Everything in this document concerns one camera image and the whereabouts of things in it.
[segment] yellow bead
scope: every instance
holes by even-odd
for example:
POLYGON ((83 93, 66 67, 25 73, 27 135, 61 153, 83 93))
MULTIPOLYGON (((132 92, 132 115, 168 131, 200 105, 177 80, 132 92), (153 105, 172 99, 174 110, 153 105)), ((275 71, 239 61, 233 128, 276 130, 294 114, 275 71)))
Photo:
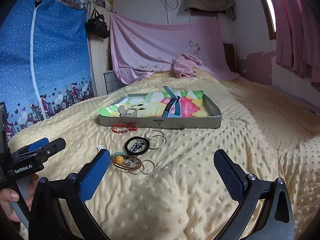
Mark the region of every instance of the yellow bead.
POLYGON ((116 164, 121 165, 124 163, 124 159, 122 156, 116 156, 116 164))

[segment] yellow bedspread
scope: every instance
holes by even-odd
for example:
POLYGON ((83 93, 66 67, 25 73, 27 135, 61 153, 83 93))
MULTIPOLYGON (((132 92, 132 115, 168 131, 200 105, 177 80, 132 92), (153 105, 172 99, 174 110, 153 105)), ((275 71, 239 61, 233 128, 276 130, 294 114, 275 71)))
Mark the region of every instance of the yellow bedspread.
MULTIPOLYGON (((86 202, 89 210, 112 240, 212 240, 237 206, 213 166, 214 152, 223 148, 245 172, 265 180, 285 179, 297 238, 320 205, 320 118, 245 79, 219 83, 207 73, 197 73, 198 77, 183 79, 156 74, 109 96, 78 103, 24 129, 9 146, 14 151, 43 137, 63 137, 66 149, 51 157, 39 173, 50 180, 62 179, 90 162, 97 145, 114 153, 123 150, 130 137, 148 130, 112 133, 99 125, 99 107, 128 93, 162 91, 163 86, 204 90, 223 114, 221 128, 163 130, 167 145, 142 157, 156 163, 155 173, 134 176, 110 166, 86 202)), ((261 203, 244 235, 260 208, 261 203)))

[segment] metal tray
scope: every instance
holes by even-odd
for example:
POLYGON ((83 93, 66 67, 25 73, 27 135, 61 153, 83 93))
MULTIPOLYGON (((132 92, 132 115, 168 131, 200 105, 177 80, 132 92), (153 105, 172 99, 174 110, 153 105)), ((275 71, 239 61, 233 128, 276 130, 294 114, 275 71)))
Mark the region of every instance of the metal tray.
MULTIPOLYGON (((119 98, 110 106, 119 104, 124 99, 129 100, 137 97, 145 97, 148 94, 128 94, 119 98)), ((113 126, 116 124, 134 124, 139 128, 164 128, 164 129, 192 129, 211 128, 217 129, 221 126, 222 114, 220 109, 211 101, 208 96, 203 95, 205 108, 210 116, 208 117, 181 117, 181 118, 161 118, 161 117, 107 117, 99 115, 101 126, 113 126)))

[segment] drawer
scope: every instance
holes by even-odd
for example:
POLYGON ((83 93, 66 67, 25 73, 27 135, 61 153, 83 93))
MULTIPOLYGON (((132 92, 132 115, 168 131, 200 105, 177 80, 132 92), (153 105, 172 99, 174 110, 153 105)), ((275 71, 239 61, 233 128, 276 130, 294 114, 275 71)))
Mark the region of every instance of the drawer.
POLYGON ((107 82, 107 90, 108 93, 110 93, 111 91, 115 91, 118 90, 120 88, 125 87, 126 85, 123 84, 122 82, 120 82, 119 80, 117 81, 112 81, 112 82, 107 82))
POLYGON ((113 82, 113 81, 119 81, 116 74, 113 71, 108 71, 104 74, 106 78, 106 83, 113 82))

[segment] pink curtain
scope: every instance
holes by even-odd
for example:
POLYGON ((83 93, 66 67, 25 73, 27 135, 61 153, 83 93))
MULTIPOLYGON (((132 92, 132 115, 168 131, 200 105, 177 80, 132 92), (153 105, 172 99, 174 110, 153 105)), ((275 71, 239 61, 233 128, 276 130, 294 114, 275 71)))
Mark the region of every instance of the pink curtain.
POLYGON ((274 0, 276 63, 320 91, 320 25, 304 0, 274 0))
POLYGON ((203 65, 197 67, 219 80, 239 76, 228 68, 215 18, 160 25, 111 14, 110 41, 113 70, 125 84, 155 72, 172 71, 172 63, 182 53, 199 58, 203 65))

